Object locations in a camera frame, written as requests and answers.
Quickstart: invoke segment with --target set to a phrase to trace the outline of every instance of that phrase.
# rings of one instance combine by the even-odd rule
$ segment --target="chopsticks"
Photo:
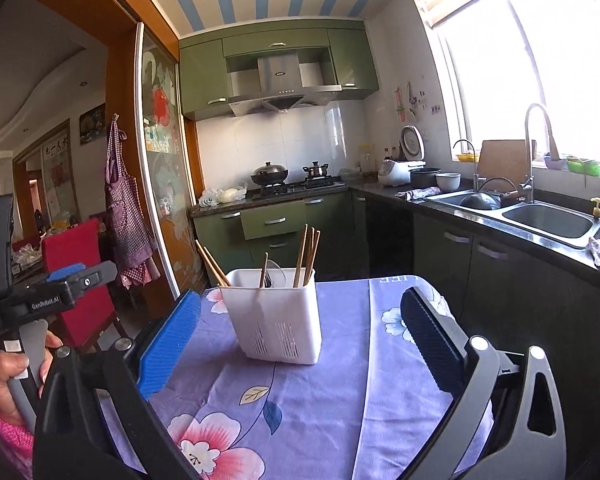
[[[269,261],[269,253],[264,253],[264,261],[262,263],[262,272],[260,273],[260,288],[264,287],[264,277],[267,273],[267,262]]]
[[[304,270],[304,283],[302,286],[307,286],[311,279],[311,273],[314,270],[315,253],[318,251],[318,242],[320,241],[320,231],[311,228],[313,237],[310,239],[311,249],[306,256],[306,269]]]
[[[206,264],[206,268],[211,271],[216,282],[218,282],[219,286],[232,286],[231,282],[227,278],[226,274],[222,272],[222,269],[218,265],[218,263],[214,260],[213,256],[206,247],[200,245],[200,242],[196,240],[196,247],[198,248],[198,253],[200,257],[203,259]]]
[[[302,231],[302,239],[300,240],[300,251],[298,253],[298,262],[296,263],[296,273],[294,274],[294,288],[298,286],[300,282],[300,269],[302,268],[302,259],[304,258],[304,244],[306,242],[306,232],[308,225],[304,224],[304,230]]]

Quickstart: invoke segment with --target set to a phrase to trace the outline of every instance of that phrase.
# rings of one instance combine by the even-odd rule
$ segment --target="stainless steel sink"
[[[561,238],[580,238],[593,225],[592,220],[571,211],[538,203],[524,204],[503,212],[502,216]]]
[[[427,197],[426,200],[492,218],[575,249],[584,249],[589,238],[595,236],[600,229],[600,218],[544,202],[519,203],[494,211],[470,209],[459,205],[462,199],[472,192],[471,190],[459,191]]]

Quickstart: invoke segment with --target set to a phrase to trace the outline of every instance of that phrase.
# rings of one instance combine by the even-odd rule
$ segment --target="range hood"
[[[340,85],[302,86],[300,63],[295,52],[258,58],[258,75],[259,93],[229,99],[229,106],[236,116],[324,106],[342,90]]]

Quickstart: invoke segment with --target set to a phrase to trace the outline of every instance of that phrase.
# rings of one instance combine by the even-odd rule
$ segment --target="purple tablecloth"
[[[416,276],[317,283],[322,351],[314,366],[245,357],[219,291],[207,291],[196,331],[150,402],[205,480],[394,480],[452,400],[400,319],[411,285],[450,316]],[[103,406],[123,459],[142,470],[110,401]],[[475,462],[492,423],[488,410],[459,468]]]

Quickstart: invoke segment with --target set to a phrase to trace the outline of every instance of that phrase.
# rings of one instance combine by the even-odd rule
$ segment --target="cutting board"
[[[536,151],[536,142],[532,140],[532,152]],[[503,176],[516,186],[526,181],[526,148],[524,139],[484,140],[480,150],[478,174],[489,180],[495,176]],[[507,182],[495,180],[485,186],[501,192],[513,191]]]

